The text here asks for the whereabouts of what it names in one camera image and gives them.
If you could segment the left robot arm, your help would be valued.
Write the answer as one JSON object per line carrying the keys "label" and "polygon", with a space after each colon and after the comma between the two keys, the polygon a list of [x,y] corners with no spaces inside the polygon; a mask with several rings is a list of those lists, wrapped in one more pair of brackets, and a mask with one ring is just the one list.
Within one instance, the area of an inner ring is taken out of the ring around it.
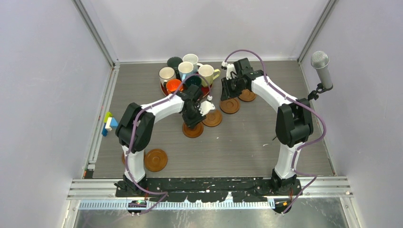
{"label": "left robot arm", "polygon": [[144,150],[150,142],[154,124],[172,114],[181,114],[184,124],[194,129],[206,115],[201,110],[202,91],[191,85],[150,104],[131,103],[126,108],[116,136],[125,154],[125,188],[135,197],[145,193]]}

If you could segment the orange black mug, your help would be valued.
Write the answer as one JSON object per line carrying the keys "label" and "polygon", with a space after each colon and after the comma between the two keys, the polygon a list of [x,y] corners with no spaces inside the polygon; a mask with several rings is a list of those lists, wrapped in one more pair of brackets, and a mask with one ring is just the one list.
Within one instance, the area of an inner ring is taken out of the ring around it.
{"label": "orange black mug", "polygon": [[183,90],[183,84],[179,79],[171,79],[165,84],[165,88],[168,94],[174,93],[177,89],[179,92]]}

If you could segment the wooden coaster two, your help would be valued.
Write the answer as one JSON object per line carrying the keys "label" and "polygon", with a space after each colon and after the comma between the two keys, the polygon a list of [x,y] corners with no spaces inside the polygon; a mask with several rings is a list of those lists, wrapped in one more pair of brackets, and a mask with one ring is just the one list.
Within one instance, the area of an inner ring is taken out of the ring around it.
{"label": "wooden coaster two", "polygon": [[210,111],[202,123],[207,127],[216,127],[222,122],[222,113],[220,110]]}

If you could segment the wooden coaster three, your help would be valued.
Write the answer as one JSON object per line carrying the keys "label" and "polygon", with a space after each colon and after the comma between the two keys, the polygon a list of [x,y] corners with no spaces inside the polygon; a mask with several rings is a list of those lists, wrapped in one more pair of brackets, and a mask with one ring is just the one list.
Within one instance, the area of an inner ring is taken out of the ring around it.
{"label": "wooden coaster three", "polygon": [[182,132],[188,138],[197,138],[202,135],[204,124],[198,123],[194,128],[189,128],[185,123],[182,125]]}

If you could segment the wooden coaster six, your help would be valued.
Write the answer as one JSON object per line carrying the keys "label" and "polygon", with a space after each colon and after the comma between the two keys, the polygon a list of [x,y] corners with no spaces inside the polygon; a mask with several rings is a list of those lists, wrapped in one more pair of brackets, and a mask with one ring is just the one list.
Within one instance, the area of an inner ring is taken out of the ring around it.
{"label": "wooden coaster six", "polygon": [[241,92],[238,98],[243,102],[251,102],[256,99],[256,94],[248,89]]}

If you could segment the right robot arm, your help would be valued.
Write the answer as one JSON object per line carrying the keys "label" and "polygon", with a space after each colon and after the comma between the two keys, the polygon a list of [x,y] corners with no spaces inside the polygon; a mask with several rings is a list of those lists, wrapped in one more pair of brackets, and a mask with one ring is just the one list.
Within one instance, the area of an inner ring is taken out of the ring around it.
{"label": "right robot arm", "polygon": [[280,141],[278,162],[272,171],[271,192],[283,195],[297,186],[296,162],[300,147],[313,133],[309,101],[296,99],[275,85],[263,70],[254,70],[247,58],[222,62],[226,76],[221,79],[221,100],[238,97],[249,90],[264,99],[277,113],[275,133]]}

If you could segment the dark green mug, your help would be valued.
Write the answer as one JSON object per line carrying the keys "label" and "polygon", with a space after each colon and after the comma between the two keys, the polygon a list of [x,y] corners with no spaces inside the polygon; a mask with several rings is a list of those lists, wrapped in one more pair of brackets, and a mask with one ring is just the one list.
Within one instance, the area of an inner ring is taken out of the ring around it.
{"label": "dark green mug", "polygon": [[189,88],[191,85],[201,87],[202,85],[202,80],[199,76],[190,76],[187,78],[187,80],[184,82],[186,88]]}

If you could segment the yellow cream mug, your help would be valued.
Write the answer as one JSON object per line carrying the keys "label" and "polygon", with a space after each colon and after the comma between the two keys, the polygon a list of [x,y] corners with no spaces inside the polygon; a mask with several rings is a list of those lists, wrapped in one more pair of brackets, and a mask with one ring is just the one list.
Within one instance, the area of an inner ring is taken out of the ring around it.
{"label": "yellow cream mug", "polygon": [[213,84],[213,81],[218,78],[221,74],[220,69],[214,69],[211,65],[200,65],[198,69],[199,75],[201,75],[205,80],[202,80],[202,86],[208,87]]}

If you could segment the wooden coaster one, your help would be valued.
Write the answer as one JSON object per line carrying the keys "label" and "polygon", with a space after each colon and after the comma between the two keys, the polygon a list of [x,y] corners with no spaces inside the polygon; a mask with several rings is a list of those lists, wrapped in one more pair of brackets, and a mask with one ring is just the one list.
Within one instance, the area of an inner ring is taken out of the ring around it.
{"label": "wooden coaster one", "polygon": [[220,109],[226,114],[235,114],[240,109],[240,102],[237,98],[220,101]]}

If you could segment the wooden coaster five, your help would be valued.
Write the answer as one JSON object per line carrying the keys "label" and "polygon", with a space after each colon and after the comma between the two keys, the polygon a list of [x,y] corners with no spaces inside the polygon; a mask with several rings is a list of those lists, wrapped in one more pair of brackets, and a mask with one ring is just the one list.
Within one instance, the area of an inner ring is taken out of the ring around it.
{"label": "wooden coaster five", "polygon": [[162,149],[150,150],[144,157],[144,165],[151,172],[163,170],[168,163],[168,156]]}

